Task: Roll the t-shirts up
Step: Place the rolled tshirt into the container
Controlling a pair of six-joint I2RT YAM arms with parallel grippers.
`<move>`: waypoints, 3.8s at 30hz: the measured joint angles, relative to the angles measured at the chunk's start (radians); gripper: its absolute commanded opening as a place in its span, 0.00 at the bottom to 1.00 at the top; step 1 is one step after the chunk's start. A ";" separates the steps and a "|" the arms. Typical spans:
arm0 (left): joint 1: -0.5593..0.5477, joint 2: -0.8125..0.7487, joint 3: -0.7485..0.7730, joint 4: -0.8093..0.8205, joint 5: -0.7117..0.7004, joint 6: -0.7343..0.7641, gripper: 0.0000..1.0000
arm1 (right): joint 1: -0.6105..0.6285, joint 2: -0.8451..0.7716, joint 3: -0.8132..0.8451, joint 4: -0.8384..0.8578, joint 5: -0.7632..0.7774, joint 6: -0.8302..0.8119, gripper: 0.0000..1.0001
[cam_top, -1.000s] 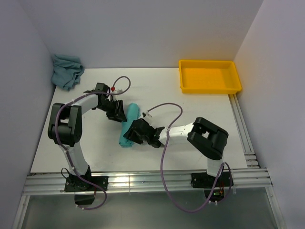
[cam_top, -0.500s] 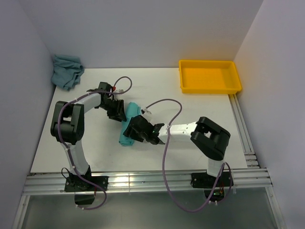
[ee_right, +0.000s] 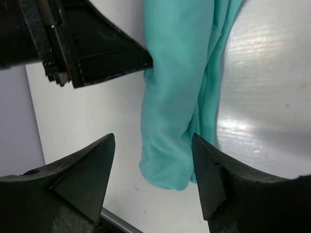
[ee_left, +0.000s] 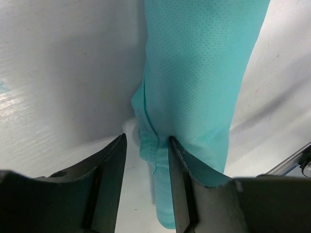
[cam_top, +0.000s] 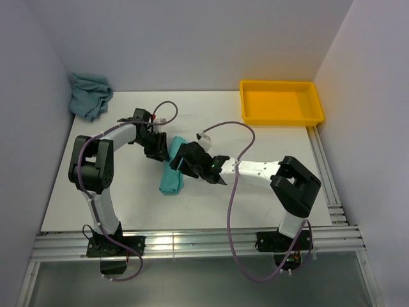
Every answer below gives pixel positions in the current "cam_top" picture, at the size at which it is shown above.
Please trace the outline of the teal green t-shirt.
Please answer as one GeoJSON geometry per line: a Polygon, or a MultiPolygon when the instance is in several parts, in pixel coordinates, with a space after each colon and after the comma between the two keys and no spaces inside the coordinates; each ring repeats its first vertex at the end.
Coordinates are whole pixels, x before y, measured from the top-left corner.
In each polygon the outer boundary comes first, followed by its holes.
{"type": "Polygon", "coordinates": [[[178,150],[186,140],[180,136],[175,136],[168,149],[170,161],[164,162],[164,172],[160,181],[159,191],[166,196],[177,195],[184,187],[183,174],[170,167],[170,162],[176,157],[178,150]]]}

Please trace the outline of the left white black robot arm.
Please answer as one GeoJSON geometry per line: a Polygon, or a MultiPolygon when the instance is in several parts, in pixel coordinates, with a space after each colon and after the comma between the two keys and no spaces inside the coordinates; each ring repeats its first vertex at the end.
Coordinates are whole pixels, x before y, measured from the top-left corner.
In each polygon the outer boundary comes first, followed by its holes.
{"type": "Polygon", "coordinates": [[[144,237],[127,239],[112,204],[110,186],[114,178],[114,153],[122,146],[138,144],[147,158],[170,160],[166,134],[159,127],[168,121],[155,113],[135,109],[130,118],[96,136],[77,136],[74,141],[68,179],[85,197],[94,225],[89,249],[102,256],[134,255],[141,258],[144,237]]]}

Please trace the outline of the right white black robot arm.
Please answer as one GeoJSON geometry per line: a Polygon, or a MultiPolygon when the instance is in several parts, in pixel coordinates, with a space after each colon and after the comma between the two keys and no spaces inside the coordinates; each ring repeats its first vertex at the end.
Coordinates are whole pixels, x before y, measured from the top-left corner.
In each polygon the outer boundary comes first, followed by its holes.
{"type": "Polygon", "coordinates": [[[285,252],[299,240],[302,222],[311,213],[321,181],[300,161],[285,156],[281,161],[252,162],[217,155],[212,157],[197,142],[182,144],[170,168],[209,184],[239,183],[271,188],[284,208],[278,230],[264,239],[273,252],[285,252]]]}

